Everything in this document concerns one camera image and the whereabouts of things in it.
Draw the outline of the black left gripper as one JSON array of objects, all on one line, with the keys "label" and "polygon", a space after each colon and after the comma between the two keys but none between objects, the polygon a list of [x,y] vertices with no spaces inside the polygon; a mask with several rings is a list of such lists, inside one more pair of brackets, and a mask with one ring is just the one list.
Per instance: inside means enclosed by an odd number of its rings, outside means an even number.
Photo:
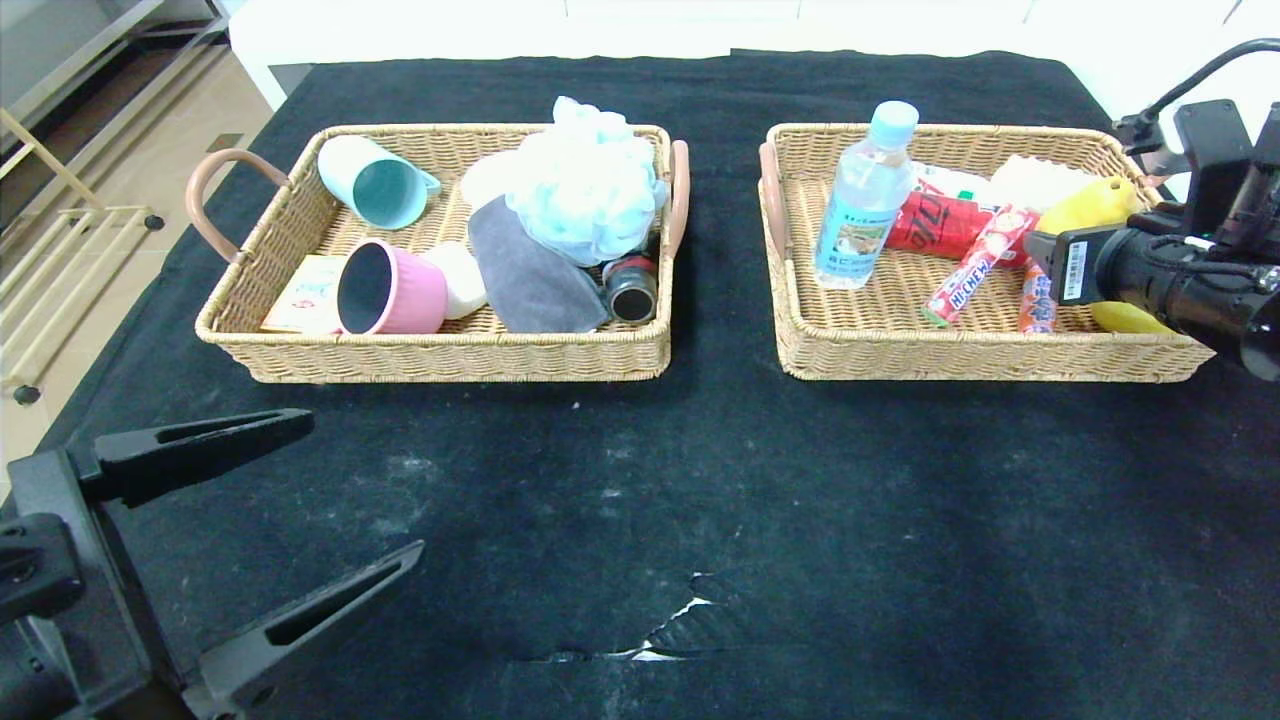
[{"label": "black left gripper", "polygon": [[5,719],[248,719],[349,639],[421,559],[421,539],[204,651],[184,683],[106,505],[140,507],[310,434],[284,407],[99,437],[9,466],[3,521]]}]

